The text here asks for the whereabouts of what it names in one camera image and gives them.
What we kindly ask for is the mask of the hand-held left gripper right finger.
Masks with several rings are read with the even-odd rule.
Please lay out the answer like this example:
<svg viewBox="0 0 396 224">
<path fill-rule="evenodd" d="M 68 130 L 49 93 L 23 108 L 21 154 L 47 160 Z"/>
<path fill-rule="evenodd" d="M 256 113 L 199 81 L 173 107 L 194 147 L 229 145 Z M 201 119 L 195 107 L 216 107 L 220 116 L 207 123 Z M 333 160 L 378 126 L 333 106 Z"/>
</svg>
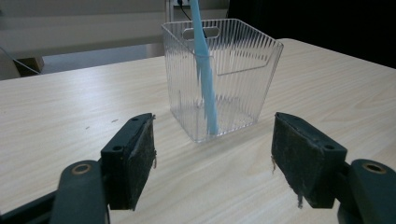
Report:
<svg viewBox="0 0 396 224">
<path fill-rule="evenodd" d="M 272 157 L 290 187 L 313 208 L 332 208 L 335 175 L 347 150 L 304 119 L 276 112 Z"/>
</svg>

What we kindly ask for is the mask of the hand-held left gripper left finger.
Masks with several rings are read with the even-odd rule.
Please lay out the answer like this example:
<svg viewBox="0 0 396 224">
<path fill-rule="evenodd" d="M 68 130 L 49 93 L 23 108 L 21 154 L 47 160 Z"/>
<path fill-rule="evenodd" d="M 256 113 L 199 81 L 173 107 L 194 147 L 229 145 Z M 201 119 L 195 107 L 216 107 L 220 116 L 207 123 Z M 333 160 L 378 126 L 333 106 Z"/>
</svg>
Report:
<svg viewBox="0 0 396 224">
<path fill-rule="evenodd" d="M 111 210 L 135 210 L 156 159 L 152 113 L 129 119 L 101 150 Z"/>
</svg>

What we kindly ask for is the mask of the clear ribbed plastic container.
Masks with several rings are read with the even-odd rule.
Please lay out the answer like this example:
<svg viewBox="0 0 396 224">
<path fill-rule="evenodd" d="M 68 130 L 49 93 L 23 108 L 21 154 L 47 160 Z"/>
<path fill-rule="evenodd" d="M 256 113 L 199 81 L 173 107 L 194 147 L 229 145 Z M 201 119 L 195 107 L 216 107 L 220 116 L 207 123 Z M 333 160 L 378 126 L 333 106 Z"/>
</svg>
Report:
<svg viewBox="0 0 396 224">
<path fill-rule="evenodd" d="M 162 29 L 170 110 L 192 141 L 208 141 L 257 122 L 282 43 L 237 19 L 203 22 L 217 108 L 218 132 L 212 134 L 197 73 L 193 24 L 168 22 Z"/>
</svg>

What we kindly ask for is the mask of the light blue toothbrush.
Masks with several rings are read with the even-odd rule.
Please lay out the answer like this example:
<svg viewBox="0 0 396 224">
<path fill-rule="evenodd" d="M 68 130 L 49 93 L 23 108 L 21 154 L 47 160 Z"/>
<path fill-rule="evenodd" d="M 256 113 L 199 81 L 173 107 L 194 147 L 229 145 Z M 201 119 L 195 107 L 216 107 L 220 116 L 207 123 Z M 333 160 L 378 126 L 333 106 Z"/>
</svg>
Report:
<svg viewBox="0 0 396 224">
<path fill-rule="evenodd" d="M 213 89 L 213 75 L 198 0 L 191 0 L 191 15 L 197 75 L 201 79 L 201 91 L 205 104 L 206 132 L 210 135 L 217 135 L 218 121 L 215 92 Z"/>
</svg>

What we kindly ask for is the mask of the dark curtain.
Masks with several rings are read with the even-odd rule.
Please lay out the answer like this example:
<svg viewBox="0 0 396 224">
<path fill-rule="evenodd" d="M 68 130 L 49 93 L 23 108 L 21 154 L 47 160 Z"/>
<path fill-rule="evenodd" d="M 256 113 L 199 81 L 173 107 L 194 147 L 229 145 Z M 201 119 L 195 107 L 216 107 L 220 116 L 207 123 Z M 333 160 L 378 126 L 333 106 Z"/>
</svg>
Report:
<svg viewBox="0 0 396 224">
<path fill-rule="evenodd" d="M 230 0 L 228 17 L 396 69 L 396 0 Z"/>
</svg>

